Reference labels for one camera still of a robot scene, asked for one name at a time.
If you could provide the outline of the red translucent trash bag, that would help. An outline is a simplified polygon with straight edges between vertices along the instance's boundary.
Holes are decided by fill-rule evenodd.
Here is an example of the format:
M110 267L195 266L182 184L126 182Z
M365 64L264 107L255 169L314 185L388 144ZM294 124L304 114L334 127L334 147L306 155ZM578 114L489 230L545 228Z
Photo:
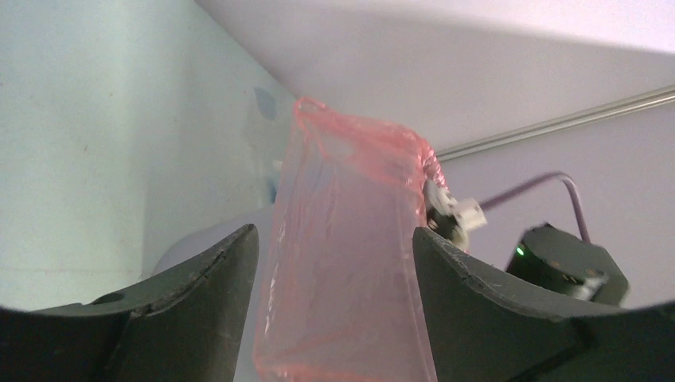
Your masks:
M423 186L445 185L414 130L303 97L283 159L252 353L263 381L434 381L413 256Z

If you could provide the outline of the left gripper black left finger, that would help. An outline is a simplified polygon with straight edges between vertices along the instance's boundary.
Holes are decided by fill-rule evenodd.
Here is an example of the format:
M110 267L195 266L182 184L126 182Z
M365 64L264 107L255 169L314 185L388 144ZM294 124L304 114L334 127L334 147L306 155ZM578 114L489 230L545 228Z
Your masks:
M87 305L1 310L4 381L231 381L259 259L246 224Z

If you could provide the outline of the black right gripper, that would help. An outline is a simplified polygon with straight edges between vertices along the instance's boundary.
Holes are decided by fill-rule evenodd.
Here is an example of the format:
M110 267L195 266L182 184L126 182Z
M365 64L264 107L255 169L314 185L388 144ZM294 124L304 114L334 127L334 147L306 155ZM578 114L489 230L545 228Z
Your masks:
M542 224L524 232L505 271L579 300L619 306L629 282L603 247Z

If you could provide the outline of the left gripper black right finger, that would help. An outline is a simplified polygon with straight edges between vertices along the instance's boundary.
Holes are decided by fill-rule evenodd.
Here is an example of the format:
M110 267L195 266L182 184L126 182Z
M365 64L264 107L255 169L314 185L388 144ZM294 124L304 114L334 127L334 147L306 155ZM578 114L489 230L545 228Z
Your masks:
M413 252L441 381L671 381L674 305L626 310L527 283L417 228Z

